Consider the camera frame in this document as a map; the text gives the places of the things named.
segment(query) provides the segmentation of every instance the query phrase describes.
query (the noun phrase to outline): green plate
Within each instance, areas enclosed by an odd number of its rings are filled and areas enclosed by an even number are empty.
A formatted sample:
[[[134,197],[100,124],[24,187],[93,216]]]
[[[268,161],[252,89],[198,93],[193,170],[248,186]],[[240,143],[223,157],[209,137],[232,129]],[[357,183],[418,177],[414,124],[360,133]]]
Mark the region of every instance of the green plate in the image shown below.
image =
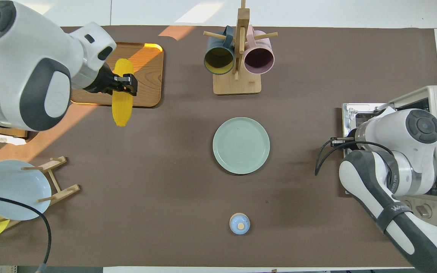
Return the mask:
[[[266,162],[269,149],[266,130],[253,119],[229,119],[214,135],[215,159],[231,173],[246,174],[259,169]]]

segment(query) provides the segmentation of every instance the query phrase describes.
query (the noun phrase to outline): mug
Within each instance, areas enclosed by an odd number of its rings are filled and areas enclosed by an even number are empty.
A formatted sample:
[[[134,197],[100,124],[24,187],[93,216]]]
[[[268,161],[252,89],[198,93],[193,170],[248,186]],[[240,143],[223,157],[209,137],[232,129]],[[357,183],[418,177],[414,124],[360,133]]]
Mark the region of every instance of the mug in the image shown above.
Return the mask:
[[[247,28],[247,36],[244,50],[244,67],[253,74],[264,74],[274,65],[269,38],[254,40],[254,36],[266,34],[264,31],[254,30],[252,25]]]
[[[225,40],[209,37],[207,51],[203,58],[205,68],[215,75],[228,73],[234,67],[234,30],[227,26],[223,33]]]

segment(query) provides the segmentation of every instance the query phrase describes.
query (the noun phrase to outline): pink mug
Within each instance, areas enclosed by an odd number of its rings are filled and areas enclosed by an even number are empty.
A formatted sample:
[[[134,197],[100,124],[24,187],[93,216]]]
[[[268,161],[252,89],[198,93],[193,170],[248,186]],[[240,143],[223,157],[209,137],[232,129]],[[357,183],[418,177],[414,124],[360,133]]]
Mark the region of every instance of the pink mug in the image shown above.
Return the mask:
[[[274,65],[274,54],[269,38],[254,40],[254,36],[262,34],[266,33],[260,30],[255,31],[252,25],[247,28],[244,66],[253,74],[264,74]]]

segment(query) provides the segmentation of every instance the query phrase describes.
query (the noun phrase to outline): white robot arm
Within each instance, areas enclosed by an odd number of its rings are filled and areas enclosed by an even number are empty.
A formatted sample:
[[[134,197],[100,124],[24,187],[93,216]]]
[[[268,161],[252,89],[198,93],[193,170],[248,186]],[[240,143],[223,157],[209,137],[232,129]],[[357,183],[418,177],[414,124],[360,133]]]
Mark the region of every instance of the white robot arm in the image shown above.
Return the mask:
[[[135,95],[134,76],[119,77],[105,64],[115,48],[96,23],[67,34],[24,5],[0,1],[0,127],[52,128],[68,109],[71,88]]]
[[[395,196],[424,194],[434,182],[437,119],[427,111],[391,111],[359,126],[355,140],[376,142],[350,152],[340,164],[340,181],[418,270],[437,273],[437,227],[411,213]]]

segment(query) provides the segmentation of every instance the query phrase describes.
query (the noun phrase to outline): blue mug handle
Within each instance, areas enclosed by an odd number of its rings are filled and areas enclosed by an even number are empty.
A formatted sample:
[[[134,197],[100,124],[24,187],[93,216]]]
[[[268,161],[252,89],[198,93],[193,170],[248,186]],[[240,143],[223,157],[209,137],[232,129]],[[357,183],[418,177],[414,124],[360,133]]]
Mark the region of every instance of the blue mug handle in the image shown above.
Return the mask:
[[[229,48],[232,44],[232,39],[234,36],[231,34],[234,32],[234,29],[231,26],[226,26],[223,31],[223,35],[225,36],[225,40],[223,41],[224,48]]]

